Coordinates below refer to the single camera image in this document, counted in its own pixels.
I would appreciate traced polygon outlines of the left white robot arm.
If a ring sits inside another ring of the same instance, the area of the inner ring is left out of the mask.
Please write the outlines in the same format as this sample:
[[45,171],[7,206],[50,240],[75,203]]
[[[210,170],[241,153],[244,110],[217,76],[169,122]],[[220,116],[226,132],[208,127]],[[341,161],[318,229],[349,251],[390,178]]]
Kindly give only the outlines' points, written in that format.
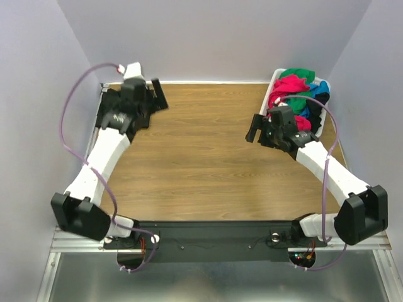
[[101,93],[94,146],[81,159],[81,170],[73,182],[63,193],[55,193],[50,202],[62,231],[95,241],[118,238],[127,248],[140,242],[144,230],[137,220],[120,216],[117,210],[108,214],[100,203],[103,193],[108,193],[112,203],[117,204],[108,186],[112,172],[136,134],[150,126],[151,116],[167,108],[158,78],[150,84],[141,77],[127,78],[120,90],[108,88]]

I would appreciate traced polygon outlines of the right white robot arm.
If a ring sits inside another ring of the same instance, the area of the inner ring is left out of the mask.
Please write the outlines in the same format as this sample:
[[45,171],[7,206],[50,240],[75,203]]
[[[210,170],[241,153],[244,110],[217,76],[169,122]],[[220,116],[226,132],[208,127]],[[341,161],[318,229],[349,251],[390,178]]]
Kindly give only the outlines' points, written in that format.
[[322,181],[322,192],[338,202],[338,213],[308,214],[290,229],[291,241],[305,245],[312,237],[328,242],[340,238],[356,245],[388,227],[388,194],[353,175],[325,149],[310,130],[299,130],[293,112],[286,106],[255,114],[246,134],[264,147],[282,150]]

